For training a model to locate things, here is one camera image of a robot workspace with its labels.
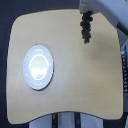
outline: floor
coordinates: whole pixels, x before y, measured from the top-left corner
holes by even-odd
[[[6,110],[6,66],[10,32],[13,22],[20,15],[53,10],[77,9],[79,0],[0,0],[0,127],[28,128],[27,124],[11,125]],[[124,128],[127,113],[120,120],[104,120],[104,128]]]

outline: tan table surface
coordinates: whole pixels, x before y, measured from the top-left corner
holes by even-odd
[[[13,24],[7,61],[7,115],[12,124],[64,111],[118,119],[123,113],[123,79],[116,30],[101,14],[94,15],[92,38],[84,44],[78,10],[39,12]],[[23,61],[36,44],[54,59],[54,75],[41,91],[23,76]]]

